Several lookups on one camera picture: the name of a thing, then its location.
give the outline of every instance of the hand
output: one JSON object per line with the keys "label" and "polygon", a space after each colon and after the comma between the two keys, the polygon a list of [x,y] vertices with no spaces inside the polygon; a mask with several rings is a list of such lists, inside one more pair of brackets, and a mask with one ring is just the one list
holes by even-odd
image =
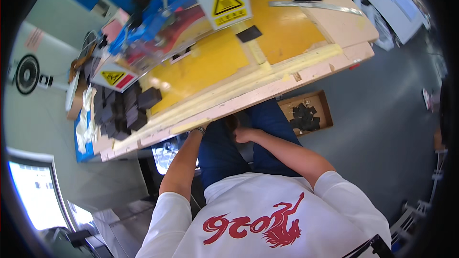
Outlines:
{"label": "hand", "polygon": [[235,140],[238,143],[246,143],[253,140],[254,135],[261,130],[259,129],[252,129],[252,128],[245,128],[245,127],[237,127],[233,134],[235,135]]}

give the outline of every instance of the person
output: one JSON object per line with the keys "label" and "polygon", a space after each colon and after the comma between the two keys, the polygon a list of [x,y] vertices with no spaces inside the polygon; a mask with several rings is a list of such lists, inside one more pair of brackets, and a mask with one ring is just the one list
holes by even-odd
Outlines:
{"label": "person", "polygon": [[[189,133],[161,182],[136,258],[339,258],[376,234],[390,248],[384,215],[325,158],[301,146],[274,99],[245,112],[253,128],[231,134],[220,119]],[[253,141],[253,170],[234,140]],[[207,205],[192,220],[196,158]]]}

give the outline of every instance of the wall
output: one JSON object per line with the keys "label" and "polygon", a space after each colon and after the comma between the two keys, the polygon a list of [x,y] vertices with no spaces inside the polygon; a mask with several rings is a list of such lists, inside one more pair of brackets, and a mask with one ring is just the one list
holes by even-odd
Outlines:
{"label": "wall", "polygon": [[[32,53],[24,47],[24,42],[33,28],[27,22],[21,26],[11,62]],[[36,52],[40,70],[56,75],[55,80],[61,83],[66,81],[70,63],[77,54],[77,49],[49,35],[43,37]],[[16,86],[7,84],[3,108],[6,145],[54,156],[56,176],[67,210],[67,200],[99,209],[147,196],[137,161],[77,164],[73,121],[66,120],[65,95],[61,90],[37,87],[23,96]]]}
{"label": "wall", "polygon": [[99,31],[107,18],[90,12],[75,0],[37,0],[26,21],[80,49],[86,33]]}

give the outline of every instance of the metal ruler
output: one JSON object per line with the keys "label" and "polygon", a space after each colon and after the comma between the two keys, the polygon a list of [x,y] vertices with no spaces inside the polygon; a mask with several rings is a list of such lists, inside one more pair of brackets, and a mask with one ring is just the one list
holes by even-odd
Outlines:
{"label": "metal ruler", "polygon": [[355,14],[359,16],[364,15],[362,11],[355,9],[355,8],[342,7],[342,6],[327,4],[327,3],[295,2],[295,1],[270,1],[269,2],[269,7],[284,7],[284,6],[322,8],[322,9],[330,9],[330,10],[335,10],[335,11],[351,13],[351,14]]}

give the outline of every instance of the white t-shirt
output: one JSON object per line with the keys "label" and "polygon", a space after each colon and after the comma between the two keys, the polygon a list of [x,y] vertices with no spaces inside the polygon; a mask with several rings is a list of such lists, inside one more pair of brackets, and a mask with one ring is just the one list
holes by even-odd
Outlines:
{"label": "white t-shirt", "polygon": [[[183,196],[161,194],[136,258],[340,258],[376,234],[391,245],[384,215],[335,171],[314,190],[302,177],[245,173],[204,195],[207,205],[192,220]],[[372,250],[361,257],[377,257]]]}

